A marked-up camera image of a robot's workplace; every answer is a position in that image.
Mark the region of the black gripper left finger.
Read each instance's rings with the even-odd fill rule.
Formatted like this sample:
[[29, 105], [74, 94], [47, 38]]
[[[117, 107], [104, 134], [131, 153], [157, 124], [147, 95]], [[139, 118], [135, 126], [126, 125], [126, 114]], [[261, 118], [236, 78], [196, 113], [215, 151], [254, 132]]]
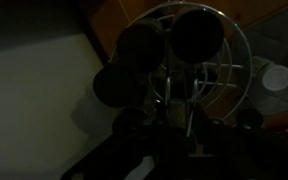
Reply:
[[112, 124], [113, 134], [71, 166], [60, 180], [124, 180], [145, 156], [164, 155], [183, 130], [144, 122], [149, 116], [135, 108], [123, 109]]

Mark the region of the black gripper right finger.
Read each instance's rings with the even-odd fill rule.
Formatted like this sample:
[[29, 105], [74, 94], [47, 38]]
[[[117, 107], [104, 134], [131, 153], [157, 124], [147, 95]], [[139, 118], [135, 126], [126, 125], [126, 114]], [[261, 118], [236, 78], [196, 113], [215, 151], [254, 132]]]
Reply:
[[192, 131], [204, 152], [216, 155], [232, 180], [288, 180], [288, 139], [262, 128], [263, 116], [254, 108], [236, 115], [234, 127], [210, 118], [196, 106]]

